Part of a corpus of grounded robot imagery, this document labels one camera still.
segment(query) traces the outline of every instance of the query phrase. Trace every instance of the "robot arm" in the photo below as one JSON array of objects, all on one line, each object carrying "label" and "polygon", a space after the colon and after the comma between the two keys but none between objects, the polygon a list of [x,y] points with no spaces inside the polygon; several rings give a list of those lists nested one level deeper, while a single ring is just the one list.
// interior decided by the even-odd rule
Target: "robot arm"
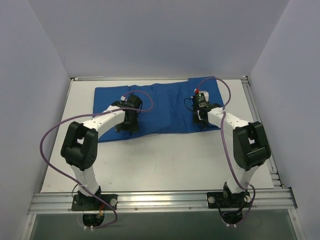
[{"label": "robot arm", "polygon": [[[207,92],[196,91],[192,101],[195,123],[221,127],[223,108],[219,104],[210,104]],[[264,127],[258,121],[250,123],[226,112],[223,131],[233,137],[233,156],[237,163],[233,169],[240,184],[246,186],[259,166],[271,156]],[[228,179],[223,190],[229,198],[244,191],[233,177]]]},{"label": "robot arm", "polygon": [[[126,107],[138,109],[141,104],[139,97],[130,95],[128,100],[122,97],[121,101],[114,102],[104,112]],[[93,169],[98,153],[98,139],[113,127],[117,132],[137,132],[139,128],[137,111],[118,110],[82,123],[74,121],[68,127],[61,148],[61,156],[71,166],[76,179],[96,195],[101,192]],[[79,192],[82,196],[92,198],[80,186],[78,187]]]}]

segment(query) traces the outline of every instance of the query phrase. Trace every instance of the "white tabletop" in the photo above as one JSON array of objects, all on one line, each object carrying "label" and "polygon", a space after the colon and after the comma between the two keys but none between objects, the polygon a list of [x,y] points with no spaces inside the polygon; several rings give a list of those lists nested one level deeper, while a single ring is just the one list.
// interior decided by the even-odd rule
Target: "white tabletop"
[{"label": "white tabletop", "polygon": [[[71,85],[62,119],[92,113],[96,87],[151,85],[183,80],[102,80],[74,81]],[[226,80],[232,98],[226,110],[252,121],[252,115],[240,80]],[[228,91],[218,82],[224,102]],[[50,162],[74,176],[70,166],[60,156],[68,123],[60,126]],[[226,136],[232,155],[232,138]],[[97,182],[103,192],[221,190],[231,177],[219,130],[185,133],[152,134],[135,139],[101,142],[93,165]],[[254,174],[251,183],[257,189],[273,188],[267,164]],[[71,192],[75,183],[50,167],[41,192]]]}]

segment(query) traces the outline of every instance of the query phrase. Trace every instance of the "black mounting bracket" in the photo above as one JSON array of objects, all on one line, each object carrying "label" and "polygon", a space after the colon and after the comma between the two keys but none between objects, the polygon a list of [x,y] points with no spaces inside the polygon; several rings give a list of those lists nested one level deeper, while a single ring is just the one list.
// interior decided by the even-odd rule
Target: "black mounting bracket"
[{"label": "black mounting bracket", "polygon": [[238,166],[245,171],[261,166],[270,158],[271,151],[261,122],[256,121],[233,130],[233,156]]},{"label": "black mounting bracket", "polygon": [[227,224],[237,224],[243,219],[243,208],[250,206],[250,194],[248,191],[232,194],[232,197],[224,192],[207,192],[207,204],[209,209],[218,209],[220,216]]},{"label": "black mounting bracket", "polygon": [[[118,204],[118,195],[117,194],[103,194],[99,187],[98,191],[95,193],[96,196],[104,200],[106,203],[111,205],[115,210],[117,209]],[[92,196],[85,196],[80,191],[78,194],[73,196],[72,200],[72,211],[111,211],[108,206],[101,208],[103,204]]]},{"label": "black mounting bracket", "polygon": [[250,199],[250,194],[247,191],[236,193],[237,197],[234,199],[226,199],[224,193],[221,192],[207,192],[206,199],[209,209],[240,209],[248,208],[250,202],[246,202],[246,196]]},{"label": "black mounting bracket", "polygon": [[[83,143],[79,143],[78,139],[83,139]],[[97,152],[98,132],[83,123],[70,123],[60,152],[66,163],[84,171],[95,163]]]}]

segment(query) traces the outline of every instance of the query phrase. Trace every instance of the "blue cloth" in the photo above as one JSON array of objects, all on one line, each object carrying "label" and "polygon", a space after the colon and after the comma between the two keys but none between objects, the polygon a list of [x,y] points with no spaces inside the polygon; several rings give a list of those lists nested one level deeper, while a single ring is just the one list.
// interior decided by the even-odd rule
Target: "blue cloth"
[{"label": "blue cloth", "polygon": [[[117,86],[117,87],[97,87],[94,92],[93,113],[101,113],[106,110],[110,104],[120,100],[120,97],[129,91],[140,90],[147,93],[153,100],[153,108],[148,112],[139,114],[139,131],[136,133],[128,133],[121,131],[115,132],[110,129],[99,138],[99,142],[117,141],[125,139],[133,139],[148,134],[169,134],[169,133],[194,133],[192,113],[185,104],[184,99],[194,95],[194,90],[198,84],[206,77],[189,78],[188,81],[153,84],[145,86]],[[217,81],[210,79],[203,83],[200,90],[209,93],[210,103],[218,103],[223,105],[223,100],[217,85]],[[151,106],[150,100],[142,93],[135,92],[134,95],[141,98],[143,109]],[[192,101],[185,101],[187,106],[192,109]],[[210,127],[203,131],[219,129],[218,127]]]}]

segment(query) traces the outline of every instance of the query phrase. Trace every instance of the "gray wall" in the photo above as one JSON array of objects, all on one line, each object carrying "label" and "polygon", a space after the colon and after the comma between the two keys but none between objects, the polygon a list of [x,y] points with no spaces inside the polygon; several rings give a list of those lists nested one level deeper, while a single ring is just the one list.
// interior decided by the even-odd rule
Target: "gray wall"
[{"label": "gray wall", "polygon": [[320,236],[320,1],[290,0],[250,75],[281,180]]},{"label": "gray wall", "polygon": [[29,0],[69,76],[243,76],[288,0]]},{"label": "gray wall", "polygon": [[27,0],[0,1],[0,239],[19,239],[44,174],[40,138],[61,117],[69,84]]}]

